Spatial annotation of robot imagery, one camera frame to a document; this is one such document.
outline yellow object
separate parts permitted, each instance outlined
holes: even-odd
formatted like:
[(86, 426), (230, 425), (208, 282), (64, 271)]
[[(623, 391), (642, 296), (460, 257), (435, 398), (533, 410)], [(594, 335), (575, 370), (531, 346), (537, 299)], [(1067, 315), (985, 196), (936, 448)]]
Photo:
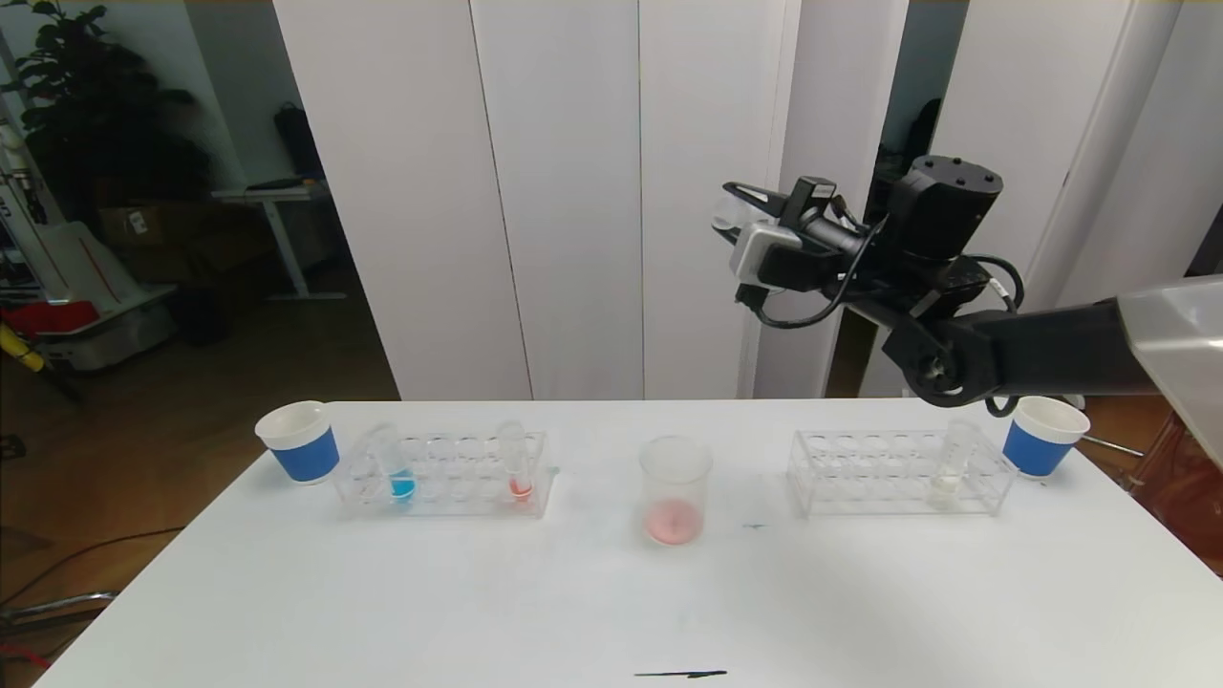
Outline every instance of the yellow object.
[(17, 359), (23, 367), (34, 373), (40, 373), (46, 367), (46, 362), (34, 353), (34, 351), (31, 349), (20, 336), (17, 336), (17, 332), (2, 321), (0, 321), (0, 349), (4, 349), (5, 354)]

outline potted plant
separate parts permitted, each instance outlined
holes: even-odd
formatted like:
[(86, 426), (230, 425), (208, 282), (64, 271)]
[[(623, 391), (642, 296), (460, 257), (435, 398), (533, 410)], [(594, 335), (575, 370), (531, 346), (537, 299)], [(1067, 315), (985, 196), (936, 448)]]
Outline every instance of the potted plant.
[(68, 219), (97, 227), (99, 204), (196, 199), (207, 191), (208, 154), (179, 132), (196, 99), (161, 88), (143, 57), (108, 37), (98, 24), (106, 7), (70, 16), (57, 1), (5, 6), (13, 5), (49, 23), (38, 29), (35, 50), (16, 60), (17, 79), (0, 90), (23, 88), (33, 98), (22, 115), (26, 144)]

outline table leg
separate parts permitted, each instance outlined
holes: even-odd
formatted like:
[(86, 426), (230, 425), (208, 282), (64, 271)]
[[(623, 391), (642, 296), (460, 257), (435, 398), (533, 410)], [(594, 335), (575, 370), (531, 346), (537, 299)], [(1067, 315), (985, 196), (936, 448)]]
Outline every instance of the table leg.
[(280, 251), (280, 259), (285, 263), (285, 271), (289, 273), (289, 279), (294, 281), (294, 293), (270, 296), (270, 298), (306, 299), (346, 297), (346, 293), (339, 291), (311, 293), (309, 285), (306, 284), (306, 275), (302, 274), (302, 268), (297, 264), (297, 254), (294, 253), (294, 244), (289, 241), (289, 231), (285, 229), (285, 221), (280, 219), (280, 209), (276, 208), (276, 202), (264, 200), (263, 213), (268, 216), (268, 224), (272, 225), (272, 235), (276, 238), (276, 249)]

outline white desk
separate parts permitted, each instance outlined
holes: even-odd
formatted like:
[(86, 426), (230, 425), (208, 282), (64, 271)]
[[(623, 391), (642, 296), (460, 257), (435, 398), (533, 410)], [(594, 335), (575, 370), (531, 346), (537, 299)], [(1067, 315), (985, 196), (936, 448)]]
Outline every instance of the white desk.
[[(265, 455), (39, 688), (1223, 686), (1223, 583), (1077, 453), (998, 518), (791, 516), (795, 429), (953, 415), (915, 400), (331, 409), (341, 448), (380, 420), (547, 430), (548, 513), (345, 521)], [(665, 433), (717, 461), (704, 535), (671, 550), (631, 516), (637, 448)]]
[(291, 200), (309, 202), (319, 198), (327, 198), (330, 194), (331, 191), (328, 188), (325, 181), (306, 183), (302, 186), (291, 186), (289, 188), (259, 188), (253, 191), (247, 188), (234, 188), (213, 191), (213, 198), (223, 203), (247, 203), (263, 208), (263, 214), (268, 218), (268, 224), (272, 226), (272, 236), (276, 240), (276, 249), (280, 252), (280, 260), (285, 264), (285, 271), (289, 273), (289, 279), (294, 282), (292, 293), (273, 296), (273, 298), (309, 299), (344, 298), (346, 296), (339, 291), (309, 290), (306, 275), (302, 273), (301, 264), (297, 262), (297, 253), (294, 252), (294, 244), (289, 240), (289, 230), (285, 229), (285, 220), (281, 219), (280, 209), (276, 207), (276, 203)]

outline black mark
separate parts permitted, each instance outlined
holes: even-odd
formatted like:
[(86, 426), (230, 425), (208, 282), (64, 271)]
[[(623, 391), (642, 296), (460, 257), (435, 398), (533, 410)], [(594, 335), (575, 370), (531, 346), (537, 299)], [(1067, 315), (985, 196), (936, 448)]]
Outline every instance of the black mark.
[(726, 672), (723, 670), (717, 671), (663, 671), (659, 673), (634, 673), (634, 676), (685, 676), (687, 678), (706, 678), (708, 676), (723, 676)]

